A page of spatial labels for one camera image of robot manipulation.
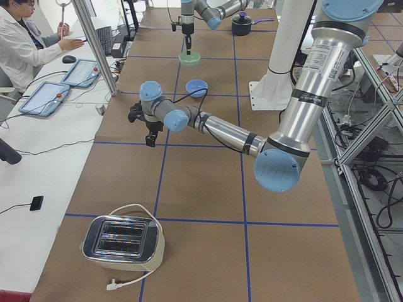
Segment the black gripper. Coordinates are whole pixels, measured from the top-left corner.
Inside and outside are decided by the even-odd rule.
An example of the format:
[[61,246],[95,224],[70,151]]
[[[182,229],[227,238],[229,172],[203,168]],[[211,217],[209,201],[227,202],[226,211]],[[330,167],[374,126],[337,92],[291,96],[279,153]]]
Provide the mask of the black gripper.
[[186,54],[191,54],[191,35],[193,34],[193,16],[178,16],[177,21],[172,21],[171,26],[173,31],[180,26],[182,34],[185,35]]
[[160,122],[158,120],[152,121],[151,118],[153,118],[153,116],[147,115],[143,111],[140,101],[135,103],[130,108],[130,111],[128,114],[129,122],[133,123],[135,120],[140,120],[145,123],[147,129],[150,131],[149,134],[145,136],[145,144],[148,147],[155,147],[156,140],[157,140],[157,134],[160,131],[163,131],[163,124],[162,124],[162,122]]

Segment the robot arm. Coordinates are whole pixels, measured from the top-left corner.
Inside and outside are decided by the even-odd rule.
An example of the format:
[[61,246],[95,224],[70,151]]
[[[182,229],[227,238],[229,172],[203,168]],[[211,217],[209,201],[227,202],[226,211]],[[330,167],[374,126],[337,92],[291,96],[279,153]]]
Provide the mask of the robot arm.
[[154,146],[163,129],[192,127],[223,146],[254,157],[254,176],[264,188],[285,192],[300,179],[310,155],[309,139],[350,53],[368,41],[368,29],[381,1],[286,1],[267,73],[249,92],[258,109],[281,109],[277,131],[263,138],[207,113],[183,106],[163,93],[158,82],[144,82],[130,121],[143,121]]
[[181,27],[185,37],[186,55],[191,54],[191,36],[194,34],[195,13],[208,25],[211,30],[216,29],[222,20],[232,16],[238,11],[244,11],[249,5],[248,0],[231,0],[217,7],[211,7],[205,0],[183,0],[181,1],[181,14],[177,21],[172,21],[173,31]]

